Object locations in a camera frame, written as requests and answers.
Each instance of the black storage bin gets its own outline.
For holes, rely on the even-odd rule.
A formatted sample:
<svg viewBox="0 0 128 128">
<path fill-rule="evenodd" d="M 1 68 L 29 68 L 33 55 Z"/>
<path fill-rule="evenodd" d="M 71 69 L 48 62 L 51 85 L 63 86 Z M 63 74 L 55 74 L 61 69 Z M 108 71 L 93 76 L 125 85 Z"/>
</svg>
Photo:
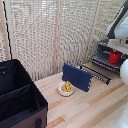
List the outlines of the black storage bin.
<svg viewBox="0 0 128 128">
<path fill-rule="evenodd" d="M 48 102 L 18 60 L 0 62 L 0 128 L 45 128 Z"/>
</svg>

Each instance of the wooden table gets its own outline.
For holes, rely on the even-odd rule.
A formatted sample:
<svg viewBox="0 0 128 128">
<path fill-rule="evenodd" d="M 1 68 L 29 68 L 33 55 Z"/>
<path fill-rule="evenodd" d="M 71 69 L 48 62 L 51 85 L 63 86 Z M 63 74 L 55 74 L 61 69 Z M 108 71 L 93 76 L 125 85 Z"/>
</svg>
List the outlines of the wooden table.
<svg viewBox="0 0 128 128">
<path fill-rule="evenodd" d="M 128 101 L 128 86 L 120 78 L 109 85 L 93 78 L 89 92 L 75 88 L 70 97 L 58 93 L 60 82 L 62 73 L 35 82 L 49 104 L 47 128 L 109 128 Z"/>
</svg>

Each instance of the blue notebook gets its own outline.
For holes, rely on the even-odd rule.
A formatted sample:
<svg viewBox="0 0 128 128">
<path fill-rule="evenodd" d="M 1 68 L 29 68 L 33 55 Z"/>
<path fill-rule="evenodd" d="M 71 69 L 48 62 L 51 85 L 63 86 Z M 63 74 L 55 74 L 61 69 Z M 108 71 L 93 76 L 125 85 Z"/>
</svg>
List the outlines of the blue notebook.
<svg viewBox="0 0 128 128">
<path fill-rule="evenodd" d="M 63 76 L 62 76 L 63 81 L 70 81 L 70 83 L 73 86 L 85 92 L 88 92 L 91 84 L 91 79 L 92 79 L 91 73 L 73 67 L 71 65 L 64 64 Z"/>
</svg>

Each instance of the metal dish rack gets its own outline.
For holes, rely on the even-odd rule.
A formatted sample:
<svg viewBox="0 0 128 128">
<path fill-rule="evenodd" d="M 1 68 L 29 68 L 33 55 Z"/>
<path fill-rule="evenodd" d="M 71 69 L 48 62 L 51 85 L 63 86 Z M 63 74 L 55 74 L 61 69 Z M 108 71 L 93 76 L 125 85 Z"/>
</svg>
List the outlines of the metal dish rack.
<svg viewBox="0 0 128 128">
<path fill-rule="evenodd" d="M 113 76 L 115 74 L 116 76 L 119 77 L 120 67 L 124 62 L 124 59 L 118 60 L 116 64 L 111 64 L 109 63 L 109 56 L 110 56 L 109 53 L 112 49 L 108 48 L 106 42 L 104 43 L 102 41 L 98 42 L 97 46 L 98 46 L 97 53 L 92 55 L 91 57 L 92 61 L 87 64 L 82 64 L 80 66 L 80 69 L 92 73 L 93 77 L 103 81 L 106 84 L 109 84 L 110 81 L 112 80 L 109 74 L 111 73 Z"/>
</svg>

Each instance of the black box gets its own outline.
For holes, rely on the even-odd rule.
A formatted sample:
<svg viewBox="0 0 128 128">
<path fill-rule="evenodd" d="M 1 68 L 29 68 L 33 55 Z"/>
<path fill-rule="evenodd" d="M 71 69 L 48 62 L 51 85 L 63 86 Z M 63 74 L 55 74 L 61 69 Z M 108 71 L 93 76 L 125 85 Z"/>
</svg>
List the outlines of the black box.
<svg viewBox="0 0 128 128">
<path fill-rule="evenodd" d="M 48 102 L 18 60 L 0 62 L 0 128 L 45 128 Z"/>
</svg>

